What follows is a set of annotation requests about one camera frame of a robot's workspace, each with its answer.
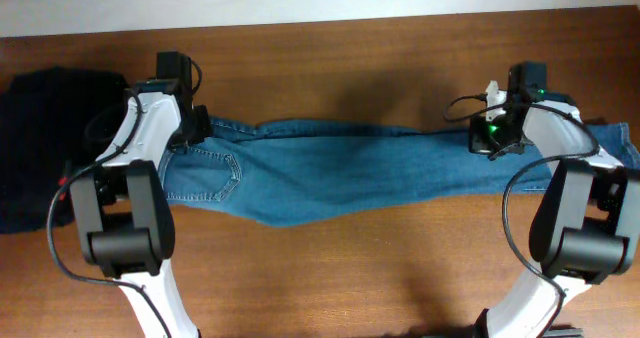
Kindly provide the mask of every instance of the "jeans seam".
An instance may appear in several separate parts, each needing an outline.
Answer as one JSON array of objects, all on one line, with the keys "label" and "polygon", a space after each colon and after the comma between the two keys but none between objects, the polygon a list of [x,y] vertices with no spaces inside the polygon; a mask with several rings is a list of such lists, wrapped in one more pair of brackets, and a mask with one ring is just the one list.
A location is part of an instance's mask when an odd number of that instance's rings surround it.
[{"label": "jeans seam", "polygon": [[241,132],[241,133],[246,133],[246,134],[255,134],[255,132],[250,132],[250,131],[247,131],[247,130],[241,129],[241,128],[239,128],[239,127],[232,127],[232,126],[227,125],[227,124],[224,124],[224,123],[222,123],[222,122],[213,122],[213,125],[216,125],[216,126],[218,126],[218,127],[228,128],[228,129],[231,129],[231,130],[234,130],[234,131],[238,131],[238,132]]},{"label": "jeans seam", "polygon": [[631,147],[633,147],[633,149],[635,150],[635,146],[631,144],[631,137],[629,135],[629,126],[623,123],[621,124],[621,128],[622,129],[620,129],[620,142],[622,144],[622,148],[625,150],[627,155],[631,156],[631,161],[633,162],[633,166],[635,168],[638,166],[638,161],[636,159],[636,154],[638,154],[638,151],[636,150],[635,152],[633,152],[631,149]]},{"label": "jeans seam", "polygon": [[160,164],[158,164],[158,178],[160,179],[160,185],[164,188],[164,179],[167,176],[167,167],[169,166],[169,162],[173,158],[173,153],[168,150],[165,150],[164,155],[160,159]]},{"label": "jeans seam", "polygon": [[240,165],[236,161],[235,157],[231,154],[214,153],[202,150],[199,148],[188,147],[187,149],[194,153],[208,155],[214,159],[223,160],[229,166],[231,170],[231,177],[225,183],[224,187],[216,193],[191,193],[191,194],[174,194],[167,193],[167,200],[178,200],[187,202],[220,202],[225,199],[236,188],[242,179],[242,170]]}]

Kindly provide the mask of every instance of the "jeans leg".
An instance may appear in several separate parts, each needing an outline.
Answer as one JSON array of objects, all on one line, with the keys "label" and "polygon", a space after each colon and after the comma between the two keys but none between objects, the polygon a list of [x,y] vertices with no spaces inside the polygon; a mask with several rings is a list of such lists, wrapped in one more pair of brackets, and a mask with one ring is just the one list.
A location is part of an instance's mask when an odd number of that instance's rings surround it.
[{"label": "jeans leg", "polygon": [[[467,151],[467,133],[460,131],[347,135],[348,124],[337,129],[333,122],[305,122],[270,123],[270,130],[251,132],[259,139],[208,138],[174,155],[164,174],[169,202],[291,226],[436,197],[501,193],[518,169],[540,158],[528,147],[523,155],[490,162]],[[612,155],[638,168],[626,124],[591,129]],[[543,192],[549,179],[547,167],[539,166],[514,192]]]}]

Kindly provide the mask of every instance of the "white clip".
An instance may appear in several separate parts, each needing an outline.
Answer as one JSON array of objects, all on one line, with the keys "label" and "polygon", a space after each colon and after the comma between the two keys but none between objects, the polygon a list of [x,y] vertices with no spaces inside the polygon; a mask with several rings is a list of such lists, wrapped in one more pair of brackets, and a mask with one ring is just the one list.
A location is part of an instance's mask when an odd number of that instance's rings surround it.
[{"label": "white clip", "polygon": [[[499,104],[503,104],[507,101],[507,92],[501,91],[498,88],[498,82],[491,81],[489,82],[489,86],[486,90],[487,93],[487,108],[491,108],[493,106],[497,106]],[[487,112],[485,118],[487,122],[492,122],[497,117],[507,114],[507,112],[503,108],[493,109]]]}]

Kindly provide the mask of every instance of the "black joint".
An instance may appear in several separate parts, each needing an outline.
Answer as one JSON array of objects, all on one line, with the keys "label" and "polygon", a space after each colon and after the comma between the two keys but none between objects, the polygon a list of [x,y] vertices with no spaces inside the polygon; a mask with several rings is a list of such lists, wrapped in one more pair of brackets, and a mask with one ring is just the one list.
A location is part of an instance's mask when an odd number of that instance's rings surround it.
[{"label": "black joint", "polygon": [[207,107],[204,105],[195,106],[193,107],[193,111],[196,117],[196,132],[189,140],[189,144],[198,144],[202,143],[206,137],[212,136],[213,130],[211,128],[211,118],[209,118],[209,113],[207,113]]},{"label": "black joint", "polygon": [[158,52],[156,79],[177,79],[191,88],[191,58],[180,52]]},{"label": "black joint", "polygon": [[[640,172],[609,171],[582,160],[561,160],[529,232],[529,250],[549,278],[575,276],[600,284],[633,262],[640,235]],[[608,216],[586,216],[595,202]]]},{"label": "black joint", "polygon": [[[73,183],[71,195],[83,256],[105,276],[157,275],[173,254],[173,218],[153,162],[103,168]],[[128,196],[131,211],[105,213],[114,196]]]},{"label": "black joint", "polygon": [[480,313],[476,323],[473,325],[471,338],[489,338],[489,328],[487,325],[488,309],[485,309]]}]

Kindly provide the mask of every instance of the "black bracket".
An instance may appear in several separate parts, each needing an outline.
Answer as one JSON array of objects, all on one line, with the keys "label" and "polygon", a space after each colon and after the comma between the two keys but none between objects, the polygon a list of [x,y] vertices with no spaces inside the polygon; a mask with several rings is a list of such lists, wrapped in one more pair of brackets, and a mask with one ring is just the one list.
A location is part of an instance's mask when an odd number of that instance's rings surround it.
[{"label": "black bracket", "polygon": [[[523,62],[509,70],[507,103],[536,103],[545,100],[575,106],[566,94],[549,92],[547,66],[544,63]],[[487,122],[484,117],[471,119],[469,152],[488,155],[494,160],[508,153],[523,154],[532,143],[524,136],[522,127],[529,108],[507,108],[506,114]]]},{"label": "black bracket", "polygon": [[[529,232],[529,250],[543,273],[599,284],[633,263],[640,235],[640,171],[606,170],[582,160],[562,160]],[[606,219],[586,216],[588,204]]]},{"label": "black bracket", "polygon": [[212,135],[207,108],[204,105],[193,106],[191,66],[191,58],[185,54],[159,52],[156,77],[134,86],[140,93],[162,92],[176,98],[180,109],[180,127],[169,140],[171,149],[202,143]]},{"label": "black bracket", "polygon": [[[173,254],[175,228],[153,162],[102,168],[71,185],[82,254],[107,277],[123,273],[157,275]],[[116,197],[128,196],[131,211],[104,212]]]}]

